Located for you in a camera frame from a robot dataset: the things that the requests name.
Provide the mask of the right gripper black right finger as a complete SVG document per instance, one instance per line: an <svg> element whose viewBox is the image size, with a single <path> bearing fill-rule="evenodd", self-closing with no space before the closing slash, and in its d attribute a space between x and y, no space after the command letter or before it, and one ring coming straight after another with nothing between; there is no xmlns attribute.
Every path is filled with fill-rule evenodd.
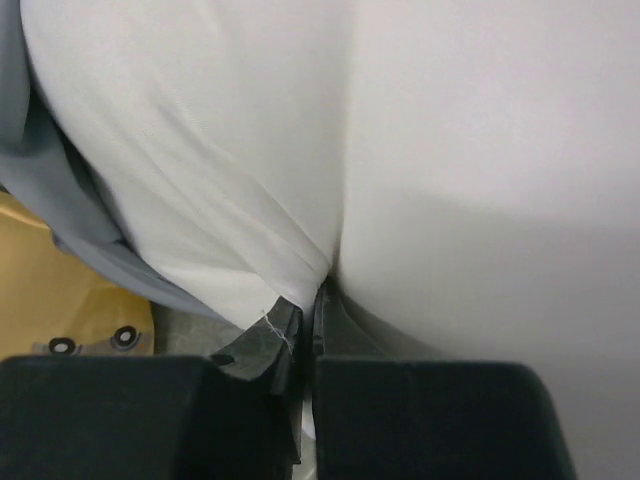
<svg viewBox="0 0 640 480"><path fill-rule="evenodd" d="M551 397L516 363L397 359L327 282L314 305L321 479L572 479Z"/></svg>

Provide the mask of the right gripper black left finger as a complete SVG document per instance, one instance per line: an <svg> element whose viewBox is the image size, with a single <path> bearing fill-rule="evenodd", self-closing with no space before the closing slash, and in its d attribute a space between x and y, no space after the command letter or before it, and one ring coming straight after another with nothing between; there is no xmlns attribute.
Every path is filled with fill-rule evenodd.
<svg viewBox="0 0 640 480"><path fill-rule="evenodd" d="M305 327L279 300L204 356L21 356L1 365L5 479L288 479Z"/></svg>

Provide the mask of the white pillow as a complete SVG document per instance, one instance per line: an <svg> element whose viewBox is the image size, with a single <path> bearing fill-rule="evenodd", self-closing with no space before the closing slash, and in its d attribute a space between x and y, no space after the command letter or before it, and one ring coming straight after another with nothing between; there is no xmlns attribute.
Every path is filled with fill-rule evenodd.
<svg viewBox="0 0 640 480"><path fill-rule="evenodd" d="M635 1L25 1L127 239L245 328L334 275L368 325L533 367L583 479L639 475Z"/></svg>

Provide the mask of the grey pillowcase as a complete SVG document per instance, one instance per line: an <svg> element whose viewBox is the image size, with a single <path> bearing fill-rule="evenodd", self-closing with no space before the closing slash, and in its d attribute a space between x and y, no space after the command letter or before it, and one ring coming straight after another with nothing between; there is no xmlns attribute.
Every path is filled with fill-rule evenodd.
<svg viewBox="0 0 640 480"><path fill-rule="evenodd" d="M116 285L165 307L223 318L162 277L125 240L87 162L32 84L17 1L1 4L1 185L51 228L56 246Z"/></svg>

